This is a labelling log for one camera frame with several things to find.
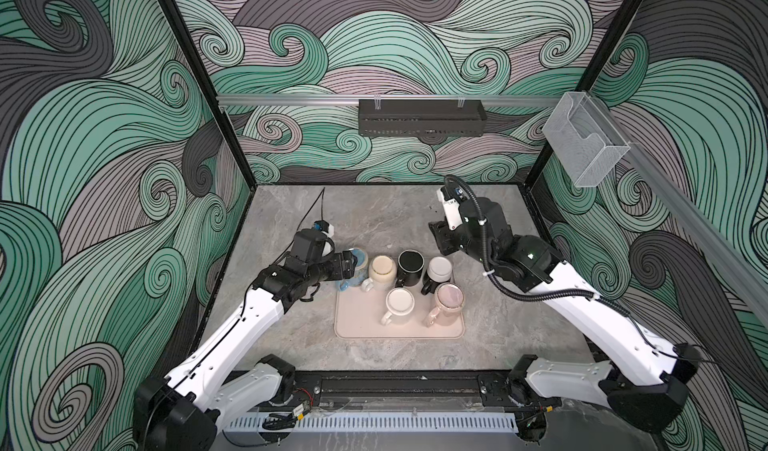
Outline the blue butterfly mug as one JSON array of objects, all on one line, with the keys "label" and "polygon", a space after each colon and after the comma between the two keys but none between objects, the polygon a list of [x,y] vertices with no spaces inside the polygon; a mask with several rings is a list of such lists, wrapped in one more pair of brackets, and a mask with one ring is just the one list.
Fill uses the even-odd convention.
[{"label": "blue butterfly mug", "polygon": [[356,266],[351,278],[344,279],[338,283],[337,288],[340,292],[353,287],[359,287],[368,278],[369,256],[367,252],[357,247],[350,248],[350,251],[356,258]]}]

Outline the cream speckled mug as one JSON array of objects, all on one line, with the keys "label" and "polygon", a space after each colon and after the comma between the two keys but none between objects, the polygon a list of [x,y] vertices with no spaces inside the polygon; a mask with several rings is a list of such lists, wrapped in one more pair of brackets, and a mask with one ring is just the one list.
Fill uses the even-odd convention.
[{"label": "cream speckled mug", "polygon": [[388,292],[394,288],[397,264],[389,256],[378,255],[369,263],[368,277],[361,283],[363,292]]}]

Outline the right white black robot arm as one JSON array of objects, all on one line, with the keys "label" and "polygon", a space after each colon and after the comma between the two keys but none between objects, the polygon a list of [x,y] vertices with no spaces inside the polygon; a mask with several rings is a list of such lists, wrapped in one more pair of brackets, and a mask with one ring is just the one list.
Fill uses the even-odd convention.
[{"label": "right white black robot arm", "polygon": [[540,237],[514,234],[498,203],[445,187],[437,197],[444,217],[429,227],[442,255],[463,252],[480,262],[485,277],[502,294],[518,302],[546,304],[605,355],[591,363],[521,357],[510,371],[508,386],[521,407],[522,437],[535,439],[546,426],[543,413],[562,399],[607,408],[652,434],[682,413],[687,384],[701,358],[693,346],[673,344],[640,325]]}]

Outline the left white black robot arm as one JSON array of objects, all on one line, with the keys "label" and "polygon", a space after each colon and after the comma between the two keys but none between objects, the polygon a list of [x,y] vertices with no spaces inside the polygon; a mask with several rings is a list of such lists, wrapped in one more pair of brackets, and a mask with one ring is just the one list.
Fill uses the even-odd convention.
[{"label": "left white black robot arm", "polygon": [[262,269],[243,301],[181,364],[149,377],[134,394],[133,439],[141,450],[208,450],[233,421],[258,404],[290,399],[294,366],[268,355],[229,377],[256,341],[312,287],[351,278],[357,259],[338,251],[324,220],[297,231],[288,250]]}]

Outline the black mug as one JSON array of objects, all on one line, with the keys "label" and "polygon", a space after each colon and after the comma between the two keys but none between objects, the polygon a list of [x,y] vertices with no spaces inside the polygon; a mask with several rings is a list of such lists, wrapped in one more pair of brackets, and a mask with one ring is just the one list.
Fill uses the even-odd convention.
[{"label": "black mug", "polygon": [[416,286],[423,274],[424,256],[416,250],[407,249],[402,251],[397,258],[397,287]]}]

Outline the pink iridescent mug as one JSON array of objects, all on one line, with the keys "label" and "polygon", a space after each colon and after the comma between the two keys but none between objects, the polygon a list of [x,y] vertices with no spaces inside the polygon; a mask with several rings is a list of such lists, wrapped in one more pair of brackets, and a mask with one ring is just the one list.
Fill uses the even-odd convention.
[{"label": "pink iridescent mug", "polygon": [[427,314],[424,324],[450,326],[456,322],[465,303],[463,291],[455,284],[443,283],[434,292],[433,307]]}]

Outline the cream white mug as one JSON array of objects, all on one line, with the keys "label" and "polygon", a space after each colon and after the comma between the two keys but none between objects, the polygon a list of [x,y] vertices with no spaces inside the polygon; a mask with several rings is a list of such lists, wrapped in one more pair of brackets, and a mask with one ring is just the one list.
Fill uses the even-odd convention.
[{"label": "cream white mug", "polygon": [[415,297],[408,289],[392,289],[386,295],[385,308],[385,313],[380,319],[381,325],[405,324],[415,308]]}]

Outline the pink rectangular tray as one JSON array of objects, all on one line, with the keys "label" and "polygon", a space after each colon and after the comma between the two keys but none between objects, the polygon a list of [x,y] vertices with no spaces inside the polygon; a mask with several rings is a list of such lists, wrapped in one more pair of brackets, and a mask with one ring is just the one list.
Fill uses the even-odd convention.
[{"label": "pink rectangular tray", "polygon": [[458,339],[465,332],[466,298],[447,281],[433,293],[396,288],[397,265],[392,258],[374,257],[367,277],[337,294],[334,330],[345,339]]}]

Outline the small white black-handled mug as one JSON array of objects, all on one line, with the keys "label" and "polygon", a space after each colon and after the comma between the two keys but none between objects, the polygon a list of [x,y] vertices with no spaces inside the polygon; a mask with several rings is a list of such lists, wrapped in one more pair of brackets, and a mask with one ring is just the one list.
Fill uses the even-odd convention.
[{"label": "small white black-handled mug", "polygon": [[451,282],[452,279],[453,265],[451,261],[444,256],[436,256],[428,263],[423,276],[421,294],[434,293],[440,285]]}]

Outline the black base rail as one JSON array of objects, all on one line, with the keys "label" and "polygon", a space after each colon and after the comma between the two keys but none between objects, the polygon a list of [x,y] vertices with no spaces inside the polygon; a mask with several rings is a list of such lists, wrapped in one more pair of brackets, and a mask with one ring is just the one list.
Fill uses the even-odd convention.
[{"label": "black base rail", "polygon": [[308,371],[291,373],[278,391],[275,404],[295,398],[309,399],[314,407],[339,408],[344,404],[381,400],[457,399],[481,406],[516,409],[559,403],[562,399],[607,405],[598,387],[587,380],[580,389],[569,383],[562,390],[536,391],[522,370],[395,370]]}]

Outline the black wall shelf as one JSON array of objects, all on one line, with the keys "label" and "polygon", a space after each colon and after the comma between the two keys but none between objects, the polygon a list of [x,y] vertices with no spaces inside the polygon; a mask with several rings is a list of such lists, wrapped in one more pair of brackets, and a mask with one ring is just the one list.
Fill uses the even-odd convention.
[{"label": "black wall shelf", "polygon": [[367,137],[476,137],[487,122],[480,100],[375,98],[358,105],[358,130]]}]

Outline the clear acrylic wall holder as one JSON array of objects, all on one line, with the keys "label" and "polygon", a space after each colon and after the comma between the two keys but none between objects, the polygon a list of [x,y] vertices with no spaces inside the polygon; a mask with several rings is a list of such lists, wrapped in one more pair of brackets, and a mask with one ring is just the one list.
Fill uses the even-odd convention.
[{"label": "clear acrylic wall holder", "polygon": [[577,188],[597,187],[630,150],[609,108],[585,91],[564,93],[543,133]]}]

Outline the aluminium wall rail right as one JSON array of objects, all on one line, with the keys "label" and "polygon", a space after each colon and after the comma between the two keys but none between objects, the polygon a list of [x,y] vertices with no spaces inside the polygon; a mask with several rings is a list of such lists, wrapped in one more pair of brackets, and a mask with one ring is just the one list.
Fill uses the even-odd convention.
[{"label": "aluminium wall rail right", "polygon": [[752,241],[752,220],[766,194],[767,159],[741,160],[720,139],[699,133],[680,140],[672,128],[634,104],[609,109],[595,100],[630,150],[626,158],[643,176],[676,222],[705,253],[718,275],[767,321],[767,251]]}]

